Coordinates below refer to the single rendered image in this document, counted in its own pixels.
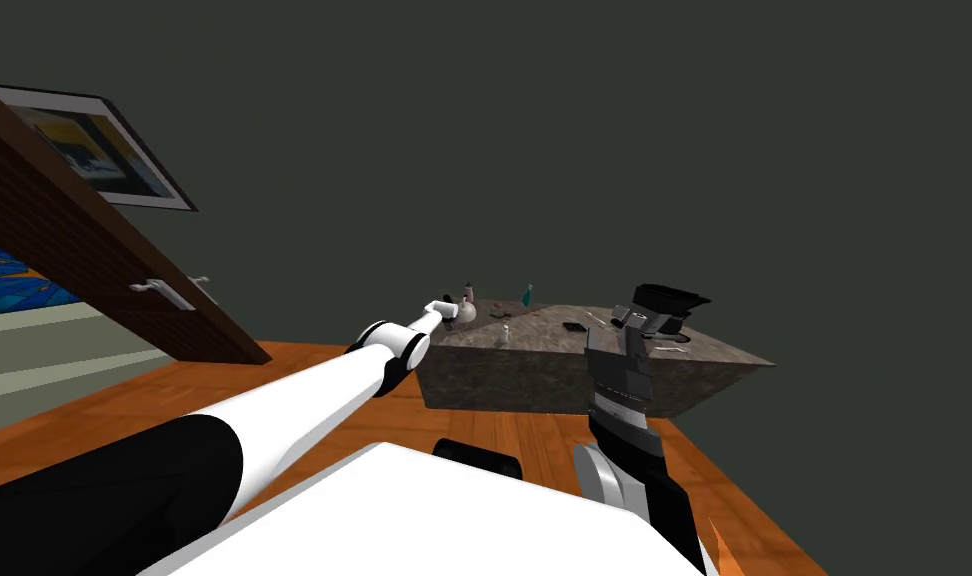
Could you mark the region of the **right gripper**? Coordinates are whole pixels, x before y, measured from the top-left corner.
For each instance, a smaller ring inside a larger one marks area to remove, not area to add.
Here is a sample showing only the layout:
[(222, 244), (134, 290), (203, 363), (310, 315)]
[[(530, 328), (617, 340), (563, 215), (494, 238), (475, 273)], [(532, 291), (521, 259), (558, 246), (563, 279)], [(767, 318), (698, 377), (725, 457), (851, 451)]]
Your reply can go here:
[(630, 315), (623, 325), (623, 354), (597, 349), (597, 330), (587, 329), (585, 351), (588, 373), (599, 387), (642, 402), (653, 400), (653, 374), (645, 360), (648, 352), (641, 328), (648, 318)]

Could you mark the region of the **black and grey appliance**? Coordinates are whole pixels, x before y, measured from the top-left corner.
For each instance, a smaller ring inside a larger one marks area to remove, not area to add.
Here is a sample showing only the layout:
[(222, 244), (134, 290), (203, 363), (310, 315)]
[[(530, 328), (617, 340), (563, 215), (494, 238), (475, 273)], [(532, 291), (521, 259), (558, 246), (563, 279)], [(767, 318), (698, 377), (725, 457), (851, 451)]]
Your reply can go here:
[(687, 343), (691, 338), (682, 333), (685, 320), (694, 308), (710, 302), (693, 292), (640, 284), (629, 306), (616, 306), (612, 310), (611, 324), (617, 329), (637, 328), (645, 339)]

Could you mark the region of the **grey stone table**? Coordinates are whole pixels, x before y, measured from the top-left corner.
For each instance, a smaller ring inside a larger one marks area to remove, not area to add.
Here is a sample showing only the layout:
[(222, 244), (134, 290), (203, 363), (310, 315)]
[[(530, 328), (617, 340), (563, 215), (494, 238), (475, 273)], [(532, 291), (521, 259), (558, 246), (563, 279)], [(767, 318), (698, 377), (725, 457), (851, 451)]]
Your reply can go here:
[[(425, 405), (431, 409), (583, 414), (594, 381), (584, 357), (586, 333), (571, 333), (563, 322), (597, 330), (597, 344), (617, 352), (610, 308), (534, 304), (481, 299), (476, 319), (437, 328), (415, 370)], [(607, 323), (601, 326), (584, 314)], [(498, 342), (503, 325), (510, 341)], [(648, 416), (674, 418), (771, 362), (688, 327), (687, 343), (647, 341), (653, 373), (653, 403)], [(677, 346), (689, 354), (651, 352)]]

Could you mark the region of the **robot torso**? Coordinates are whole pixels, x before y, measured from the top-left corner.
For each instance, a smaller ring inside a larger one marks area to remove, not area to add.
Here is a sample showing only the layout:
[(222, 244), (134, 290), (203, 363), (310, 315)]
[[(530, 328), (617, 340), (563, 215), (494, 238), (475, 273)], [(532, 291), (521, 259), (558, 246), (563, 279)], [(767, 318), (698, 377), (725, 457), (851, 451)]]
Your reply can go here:
[(575, 468), (580, 496), (376, 443), (139, 576), (720, 576), (595, 444)]

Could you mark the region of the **brown door leaf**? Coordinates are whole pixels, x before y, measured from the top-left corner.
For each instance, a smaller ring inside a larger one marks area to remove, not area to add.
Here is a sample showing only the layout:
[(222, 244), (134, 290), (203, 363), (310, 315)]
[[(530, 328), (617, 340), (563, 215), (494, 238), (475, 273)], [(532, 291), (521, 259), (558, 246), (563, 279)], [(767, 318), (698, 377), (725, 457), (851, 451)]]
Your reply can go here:
[[(262, 365), (269, 354), (0, 100), (0, 248), (179, 361)], [(131, 284), (160, 279), (179, 310)]]

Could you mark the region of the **framed yellow blue picture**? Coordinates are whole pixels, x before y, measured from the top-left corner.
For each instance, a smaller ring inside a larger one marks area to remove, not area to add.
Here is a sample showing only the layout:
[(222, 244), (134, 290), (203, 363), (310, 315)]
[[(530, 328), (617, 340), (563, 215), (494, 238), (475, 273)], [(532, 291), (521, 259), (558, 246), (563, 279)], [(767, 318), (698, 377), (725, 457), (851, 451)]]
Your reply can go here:
[(0, 85), (0, 100), (107, 202), (198, 210), (108, 99)]

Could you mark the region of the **blue patterned picture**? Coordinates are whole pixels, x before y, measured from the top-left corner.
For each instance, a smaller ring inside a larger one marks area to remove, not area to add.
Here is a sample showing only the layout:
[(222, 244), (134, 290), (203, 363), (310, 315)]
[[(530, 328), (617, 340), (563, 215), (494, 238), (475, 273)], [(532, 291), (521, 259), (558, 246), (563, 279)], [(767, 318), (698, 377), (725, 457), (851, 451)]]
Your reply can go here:
[(0, 314), (79, 302), (80, 298), (0, 249)]

